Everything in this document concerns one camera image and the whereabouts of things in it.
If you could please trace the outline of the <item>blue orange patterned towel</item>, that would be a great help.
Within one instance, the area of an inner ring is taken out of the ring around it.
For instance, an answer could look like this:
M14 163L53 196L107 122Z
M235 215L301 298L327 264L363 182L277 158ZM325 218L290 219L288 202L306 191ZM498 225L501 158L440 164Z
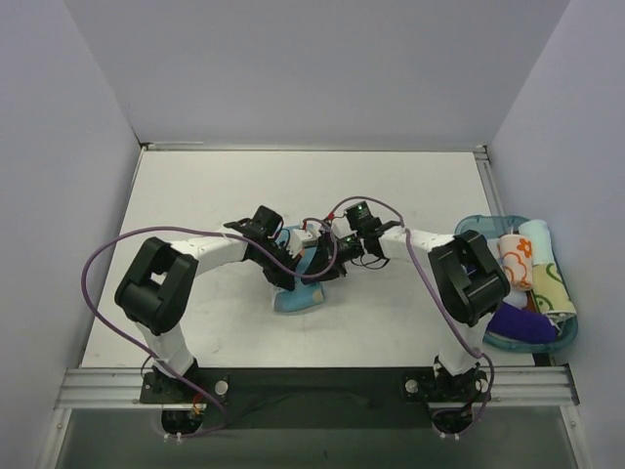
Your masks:
M279 243L286 242L288 245L294 243L294 238L301 239L297 241L296 246L301 247L301 259L298 262L295 272L303 274L313 260L316 248L307 242L312 239L310 234L304 238L304 231L297 226L284 227L277 236ZM325 301L324 289L318 280L311 283L303 283L299 277L295 278L295 288L292 291L279 287L272 290L272 307L279 314L291 314L302 311L306 308L314 307Z

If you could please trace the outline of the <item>orange flower pattern towel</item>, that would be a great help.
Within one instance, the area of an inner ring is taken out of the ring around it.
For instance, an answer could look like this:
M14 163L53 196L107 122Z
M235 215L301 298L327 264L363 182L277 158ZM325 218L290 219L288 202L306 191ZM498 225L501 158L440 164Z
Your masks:
M502 269L510 285L519 291L533 287L531 241L520 234L504 234L498 240Z

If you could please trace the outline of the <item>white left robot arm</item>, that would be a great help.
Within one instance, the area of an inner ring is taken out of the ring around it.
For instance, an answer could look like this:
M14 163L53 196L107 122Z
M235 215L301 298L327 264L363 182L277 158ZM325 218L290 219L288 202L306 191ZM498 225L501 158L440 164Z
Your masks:
M197 390L196 358L181 327L197 277L227 264L251 261L273 285L292 290L303 250L296 234L281 235L282 218L260 206L253 218L224 224L211 235L168 242L146 239L114 294L114 302L132 321L158 357L165 375L162 390L173 401L190 400Z

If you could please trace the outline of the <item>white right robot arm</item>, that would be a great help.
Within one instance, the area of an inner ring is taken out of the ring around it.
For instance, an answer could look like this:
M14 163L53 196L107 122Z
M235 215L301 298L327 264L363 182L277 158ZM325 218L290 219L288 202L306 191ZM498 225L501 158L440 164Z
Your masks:
M322 229L305 273L321 274L334 260L329 273L320 275L322 281L328 281L342 276L344 264L364 254L413 263L453 335L435 357L433 387L442 399L457 399L468 389L467 376L483 359L481 344L487 326L510 293L510 284L485 237L475 231L434 234L409 230L398 221L384 223L377 217L351 222L350 229L336 246Z

